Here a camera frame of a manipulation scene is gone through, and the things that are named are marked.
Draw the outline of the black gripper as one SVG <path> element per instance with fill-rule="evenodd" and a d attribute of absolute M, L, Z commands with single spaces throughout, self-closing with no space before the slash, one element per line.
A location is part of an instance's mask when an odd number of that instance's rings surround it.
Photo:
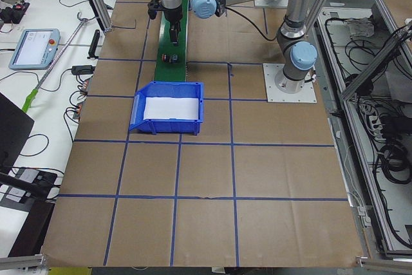
<path fill-rule="evenodd" d="M 181 6 L 178 6 L 173 9 L 166 8 L 164 10 L 164 15 L 165 15 L 165 19 L 170 24 L 169 37 L 170 37 L 171 43 L 174 46 L 178 46 L 179 32 L 181 31 L 181 25 L 180 25 Z"/>

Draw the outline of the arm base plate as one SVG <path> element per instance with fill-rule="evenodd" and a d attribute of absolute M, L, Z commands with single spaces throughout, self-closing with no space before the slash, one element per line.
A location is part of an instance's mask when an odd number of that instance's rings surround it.
<path fill-rule="evenodd" d="M 292 81 L 286 78 L 283 72 L 284 64 L 263 63 L 265 88 L 269 103 L 297 103 L 316 104 L 313 82 L 307 73 L 301 81 Z"/>

